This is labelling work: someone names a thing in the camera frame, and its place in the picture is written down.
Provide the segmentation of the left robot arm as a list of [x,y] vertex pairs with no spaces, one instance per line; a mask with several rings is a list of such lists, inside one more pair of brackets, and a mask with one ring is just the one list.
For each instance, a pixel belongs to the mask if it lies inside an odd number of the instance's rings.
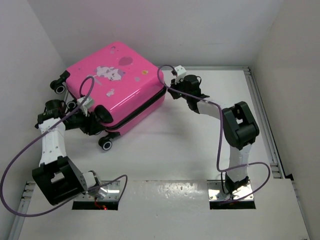
[[86,103],[82,97],[67,112],[63,100],[50,100],[46,102],[44,112],[37,116],[42,153],[38,167],[32,170],[32,177],[53,206],[82,193],[96,196],[102,183],[95,171],[81,172],[66,152],[65,132],[84,128],[92,120]]

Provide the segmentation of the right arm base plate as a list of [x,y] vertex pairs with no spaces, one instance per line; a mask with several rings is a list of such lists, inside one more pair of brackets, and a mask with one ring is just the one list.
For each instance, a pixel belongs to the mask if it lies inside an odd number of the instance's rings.
[[224,187],[223,192],[222,183],[220,180],[208,180],[208,198],[210,202],[224,202],[224,201],[253,201],[252,186],[249,181],[246,185],[234,190],[231,194],[227,194],[227,189]]

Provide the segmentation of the pink hard-shell suitcase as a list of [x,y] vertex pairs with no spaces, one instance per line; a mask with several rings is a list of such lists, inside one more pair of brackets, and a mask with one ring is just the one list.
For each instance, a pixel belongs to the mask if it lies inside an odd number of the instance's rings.
[[50,83],[57,94],[68,91],[72,108],[89,95],[94,104],[88,113],[100,118],[106,136],[98,145],[108,151],[112,139],[124,135],[164,101],[166,88],[158,68],[123,42],[113,42],[69,66]]

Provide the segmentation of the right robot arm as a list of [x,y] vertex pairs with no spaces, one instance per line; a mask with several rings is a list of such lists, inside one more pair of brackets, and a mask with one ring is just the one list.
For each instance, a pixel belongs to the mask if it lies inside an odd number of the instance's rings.
[[229,167],[223,188],[232,194],[249,181],[249,152],[260,130],[245,101],[230,106],[213,102],[202,93],[200,83],[199,76],[189,74],[180,80],[172,79],[168,92],[173,99],[184,98],[193,112],[221,120],[223,135],[230,147]]

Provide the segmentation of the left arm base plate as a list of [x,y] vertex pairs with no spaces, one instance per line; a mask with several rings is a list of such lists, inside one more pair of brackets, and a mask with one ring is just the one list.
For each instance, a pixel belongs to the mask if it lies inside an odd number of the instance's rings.
[[101,187],[96,195],[80,194],[77,196],[75,202],[116,202],[120,197],[120,181],[117,180],[113,183]]

